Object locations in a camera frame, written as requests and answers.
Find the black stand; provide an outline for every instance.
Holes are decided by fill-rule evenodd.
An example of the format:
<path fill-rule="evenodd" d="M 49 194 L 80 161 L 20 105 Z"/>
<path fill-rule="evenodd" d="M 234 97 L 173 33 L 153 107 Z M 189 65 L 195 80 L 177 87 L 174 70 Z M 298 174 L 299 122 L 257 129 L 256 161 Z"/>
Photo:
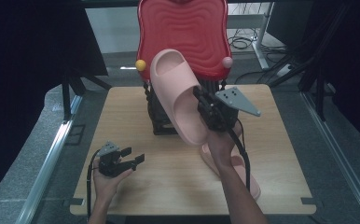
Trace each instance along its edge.
<path fill-rule="evenodd" d="M 208 92 L 215 93 L 219 91 L 218 81 L 198 80 Z M 221 89 L 224 90 L 227 82 L 221 82 Z M 177 134 L 176 129 L 173 127 L 168 115 L 159 102 L 157 95 L 154 93 L 154 88 L 147 83 L 144 84 L 145 96 L 147 99 L 148 116 L 153 125 L 153 133 L 155 135 Z"/>
<path fill-rule="evenodd" d="M 81 77 L 69 74 L 70 71 L 65 71 L 62 79 L 62 96 L 63 96 L 63 123 L 69 121 L 72 116 L 71 106 L 70 106 L 70 89 L 72 87 L 73 92 L 77 96 L 81 96 L 85 93 L 85 86 L 81 80 Z M 83 73 L 81 76 L 86 79 L 94 82 L 95 84 L 103 87 L 106 90 L 110 90 L 112 86 L 101 81 L 99 78 Z"/>
<path fill-rule="evenodd" d="M 317 79 L 317 87 L 316 87 L 316 112 L 320 116 L 321 120 L 325 120 L 324 114 L 323 114 L 323 100 L 324 100 L 324 77 L 320 73 L 320 71 L 317 71 L 317 67 L 320 64 L 322 57 L 325 53 L 325 50 L 331 41 L 332 37 L 338 30 L 344 16 L 346 15 L 347 11 L 350 8 L 350 1 L 343 1 L 337 11 L 337 14 L 334 17 L 334 20 L 331 22 L 330 26 L 328 27 L 328 30 L 325 33 L 325 36 L 320 43 L 317 50 L 314 52 L 314 54 L 311 56 L 311 58 L 298 66 L 297 68 L 291 70 L 286 75 L 279 77 L 278 79 L 272 81 L 269 86 L 271 88 L 278 86 L 284 81 L 287 81 L 289 78 L 295 76 L 296 74 L 305 71 L 305 75 L 302 77 L 300 82 L 298 83 L 298 88 L 300 91 L 308 91 L 313 82 Z"/>

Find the pink slide sandal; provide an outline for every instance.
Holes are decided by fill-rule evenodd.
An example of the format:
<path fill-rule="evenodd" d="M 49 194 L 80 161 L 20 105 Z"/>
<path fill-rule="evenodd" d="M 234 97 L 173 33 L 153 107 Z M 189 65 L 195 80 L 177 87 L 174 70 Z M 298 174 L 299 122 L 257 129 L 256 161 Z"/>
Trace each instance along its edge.
<path fill-rule="evenodd" d="M 154 91 L 183 141 L 204 144 L 207 130 L 193 95 L 193 88 L 201 85 L 183 55 L 175 49 L 162 50 L 154 57 L 150 74 Z"/>
<path fill-rule="evenodd" d="M 201 153 L 201 157 L 204 160 L 204 162 L 217 175 L 219 175 L 217 167 L 215 167 L 215 162 L 213 161 L 212 154 L 210 153 L 209 147 L 207 146 L 207 143 L 201 147 L 200 153 Z M 243 158 L 240 155 L 236 155 L 236 154 L 232 153 L 231 161 L 232 161 L 233 167 L 235 168 L 236 172 L 238 173 L 239 177 L 241 178 L 242 182 L 245 185 L 246 184 L 246 171 L 244 169 Z M 259 185 L 257 184 L 256 180 L 253 178 L 252 175 L 250 175 L 250 194 L 253 196 L 253 198 L 255 200 L 261 194 L 261 189 L 259 188 Z"/>

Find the cable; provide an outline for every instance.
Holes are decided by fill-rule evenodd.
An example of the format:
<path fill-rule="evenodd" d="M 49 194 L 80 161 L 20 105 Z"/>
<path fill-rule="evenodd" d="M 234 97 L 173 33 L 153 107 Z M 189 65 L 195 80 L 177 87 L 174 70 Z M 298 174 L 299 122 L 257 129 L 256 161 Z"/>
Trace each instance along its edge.
<path fill-rule="evenodd" d="M 252 44 L 253 40 L 250 38 L 247 38 L 247 37 L 236 36 L 236 33 L 233 37 L 230 37 L 228 39 L 229 45 L 235 49 L 247 49 Z M 235 45 L 236 43 L 242 43 L 245 46 L 239 47 L 239 46 Z"/>
<path fill-rule="evenodd" d="M 267 54 L 265 55 L 266 58 L 267 58 L 267 60 L 270 61 L 270 62 L 272 62 L 272 63 L 278 63 L 280 60 L 279 60 L 279 61 L 274 61 L 273 59 L 270 58 L 270 55 L 271 55 L 271 54 L 278 54 L 278 53 L 267 53 Z"/>
<path fill-rule="evenodd" d="M 294 59 L 294 56 L 291 56 L 288 60 L 287 59 L 284 60 L 279 65 L 283 65 L 285 63 L 290 63 L 290 61 L 293 60 L 293 59 Z M 282 68 L 281 66 L 276 66 L 276 68 L 274 69 L 274 72 L 271 73 L 270 77 L 268 78 L 268 80 L 265 83 L 268 84 L 270 82 L 270 80 L 279 72 L 279 69 L 281 69 L 281 68 Z"/>
<path fill-rule="evenodd" d="M 332 21 L 335 15 L 335 10 L 328 13 L 325 19 L 320 23 L 320 25 L 313 31 L 311 35 L 309 35 L 306 39 L 304 39 L 301 43 L 294 46 L 292 49 L 287 49 L 286 46 L 279 46 L 279 47 L 268 47 L 265 45 L 261 45 L 261 48 L 264 51 L 271 52 L 271 53 L 285 53 L 285 54 L 292 54 L 294 56 L 302 54 L 304 51 L 309 50 L 308 47 L 311 46 L 317 40 L 317 37 L 321 32 L 323 32 L 326 27 L 329 25 L 330 21 Z"/>
<path fill-rule="evenodd" d="M 95 153 L 93 153 L 92 158 L 90 159 L 90 165 L 88 166 L 88 171 L 87 171 L 87 213 L 88 213 L 87 221 L 88 221 L 88 219 L 90 219 L 90 180 L 92 177 L 93 161 L 95 160 L 96 154 L 98 154 L 99 151 L 100 151 L 100 149 L 97 150 Z"/>
<path fill-rule="evenodd" d="M 247 155 L 246 149 L 243 146 L 244 145 L 244 136 L 242 136 L 242 140 L 243 140 L 243 145 L 242 145 L 241 141 L 238 138 L 238 135 L 235 132 L 233 132 L 232 127 L 230 127 L 228 125 L 228 123 L 224 119 L 221 111 L 217 107 L 214 107 L 214 109 L 215 109 L 215 112 L 217 113 L 217 115 L 220 117 L 221 121 L 225 124 L 226 130 L 227 130 L 229 136 L 232 138 L 233 142 L 235 143 L 236 147 L 239 150 L 239 153 L 241 154 L 241 156 L 244 160 L 244 169 L 246 172 L 246 187 L 250 192 L 250 160 L 249 160 L 249 156 Z"/>
<path fill-rule="evenodd" d="M 235 12 L 236 8 L 238 8 L 240 5 L 241 5 L 241 4 L 238 3 L 238 4 L 236 5 L 236 7 L 232 10 L 232 13 L 231 13 L 231 14 L 233 14 L 233 13 Z"/>
<path fill-rule="evenodd" d="M 261 9 L 261 5 L 262 5 L 262 3 L 259 3 L 259 8 L 258 8 L 257 14 L 259 14 L 259 10 Z"/>
<path fill-rule="evenodd" d="M 249 3 L 249 10 L 247 10 L 247 14 L 250 14 L 250 8 L 252 7 L 253 3 Z"/>
<path fill-rule="evenodd" d="M 269 73 L 272 71 L 276 71 L 278 68 L 280 68 L 281 65 L 288 63 L 290 60 L 293 59 L 292 55 L 285 55 L 281 60 L 279 60 L 279 62 L 277 62 L 274 66 L 270 67 L 270 69 L 268 69 L 267 71 L 255 71 L 255 72 L 248 72 L 248 73 L 244 73 L 240 76 L 238 76 L 235 81 L 234 84 L 236 85 L 238 83 L 238 81 L 248 75 L 252 75 L 252 74 L 259 74 L 259 73 L 263 73 L 263 75 L 256 81 L 256 84 L 260 84 L 261 80 Z"/>

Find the wooden board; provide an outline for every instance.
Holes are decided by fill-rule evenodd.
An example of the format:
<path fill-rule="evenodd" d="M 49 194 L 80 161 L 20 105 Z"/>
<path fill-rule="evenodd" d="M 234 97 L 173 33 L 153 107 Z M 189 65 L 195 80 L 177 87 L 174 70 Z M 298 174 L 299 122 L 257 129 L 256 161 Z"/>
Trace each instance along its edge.
<path fill-rule="evenodd" d="M 261 187 L 257 203 L 264 214 L 313 214 L 315 205 L 301 202 L 301 198 L 311 198 L 311 192 L 270 88 L 238 88 L 262 112 L 259 118 L 243 112 L 239 116 L 252 175 Z M 220 179 L 203 162 L 199 149 L 186 145 L 178 135 L 154 135 L 146 105 L 141 87 L 109 91 L 74 197 L 86 199 L 90 158 L 112 141 L 121 148 L 132 147 L 129 159 L 145 153 L 145 162 L 121 183 L 109 214 L 227 215 Z M 86 203 L 71 205 L 70 210 L 75 215 L 87 214 Z"/>

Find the black curtain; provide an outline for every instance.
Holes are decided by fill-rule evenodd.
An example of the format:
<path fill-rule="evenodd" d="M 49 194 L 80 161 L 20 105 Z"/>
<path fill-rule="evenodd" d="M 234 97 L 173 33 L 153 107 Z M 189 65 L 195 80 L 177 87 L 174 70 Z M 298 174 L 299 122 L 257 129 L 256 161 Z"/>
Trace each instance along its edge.
<path fill-rule="evenodd" d="M 322 71 L 336 93 L 333 102 L 360 132 L 360 2 L 354 2 L 329 44 Z"/>
<path fill-rule="evenodd" d="M 50 3 L 0 1 L 0 181 L 64 74 L 107 75 L 85 9 Z"/>

